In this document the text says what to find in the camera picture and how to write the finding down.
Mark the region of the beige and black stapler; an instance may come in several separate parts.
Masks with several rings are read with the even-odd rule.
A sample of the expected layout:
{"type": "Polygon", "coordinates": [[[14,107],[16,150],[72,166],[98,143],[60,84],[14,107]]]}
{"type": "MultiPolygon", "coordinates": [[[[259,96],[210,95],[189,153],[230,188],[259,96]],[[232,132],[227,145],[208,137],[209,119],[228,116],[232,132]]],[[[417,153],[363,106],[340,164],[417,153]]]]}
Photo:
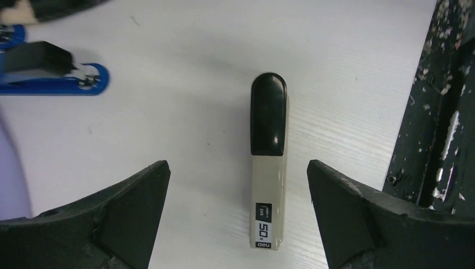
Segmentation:
{"type": "Polygon", "coordinates": [[[284,79],[259,75],[250,97],[250,246],[276,251],[283,240],[288,94],[284,79]]]}

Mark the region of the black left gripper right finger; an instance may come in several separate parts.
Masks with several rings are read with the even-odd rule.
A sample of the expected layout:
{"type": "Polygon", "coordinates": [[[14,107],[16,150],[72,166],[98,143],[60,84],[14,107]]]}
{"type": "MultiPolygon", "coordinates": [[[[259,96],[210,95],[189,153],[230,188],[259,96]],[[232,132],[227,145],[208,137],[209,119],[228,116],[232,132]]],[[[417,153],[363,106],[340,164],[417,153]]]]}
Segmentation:
{"type": "Polygon", "coordinates": [[[309,191],[329,268],[473,268],[474,219],[395,198],[319,160],[309,191]]]}

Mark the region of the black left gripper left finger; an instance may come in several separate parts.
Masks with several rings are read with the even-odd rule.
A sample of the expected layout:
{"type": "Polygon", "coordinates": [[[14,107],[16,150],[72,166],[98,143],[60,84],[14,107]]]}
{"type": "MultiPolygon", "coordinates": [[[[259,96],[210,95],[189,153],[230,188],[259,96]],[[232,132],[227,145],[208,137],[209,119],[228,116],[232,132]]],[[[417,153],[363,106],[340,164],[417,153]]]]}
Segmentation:
{"type": "Polygon", "coordinates": [[[75,202],[1,222],[2,268],[147,268],[170,169],[158,161],[75,202]]]}

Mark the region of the blue stapler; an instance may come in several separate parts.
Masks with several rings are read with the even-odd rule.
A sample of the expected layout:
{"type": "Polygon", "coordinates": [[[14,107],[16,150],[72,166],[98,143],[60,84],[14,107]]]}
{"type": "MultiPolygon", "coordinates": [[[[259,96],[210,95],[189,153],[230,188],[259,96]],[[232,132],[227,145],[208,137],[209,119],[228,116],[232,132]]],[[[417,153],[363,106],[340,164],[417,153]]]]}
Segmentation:
{"type": "Polygon", "coordinates": [[[7,25],[1,23],[1,50],[20,45],[26,41],[26,30],[23,25],[7,25]]]}
{"type": "Polygon", "coordinates": [[[47,41],[19,44],[1,53],[1,95],[95,96],[107,88],[109,71],[77,63],[73,54],[47,41]]]}

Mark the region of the lavender crumpled cloth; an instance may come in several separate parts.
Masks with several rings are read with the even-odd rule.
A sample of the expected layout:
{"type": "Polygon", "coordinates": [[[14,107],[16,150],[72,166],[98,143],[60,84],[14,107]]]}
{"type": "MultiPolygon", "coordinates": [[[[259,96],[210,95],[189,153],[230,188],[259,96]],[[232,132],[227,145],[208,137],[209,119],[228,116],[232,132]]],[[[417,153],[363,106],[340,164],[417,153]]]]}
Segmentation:
{"type": "Polygon", "coordinates": [[[16,145],[1,119],[1,220],[31,218],[27,181],[16,145]]]}

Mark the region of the black floral blanket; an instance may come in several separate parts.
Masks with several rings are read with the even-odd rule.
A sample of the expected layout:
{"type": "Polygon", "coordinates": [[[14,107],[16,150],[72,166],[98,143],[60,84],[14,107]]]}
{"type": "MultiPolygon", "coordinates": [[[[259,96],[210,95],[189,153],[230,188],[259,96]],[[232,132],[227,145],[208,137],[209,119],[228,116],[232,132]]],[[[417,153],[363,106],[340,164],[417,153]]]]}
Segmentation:
{"type": "Polygon", "coordinates": [[[107,0],[1,0],[1,23],[34,25],[83,12],[107,0]]]}

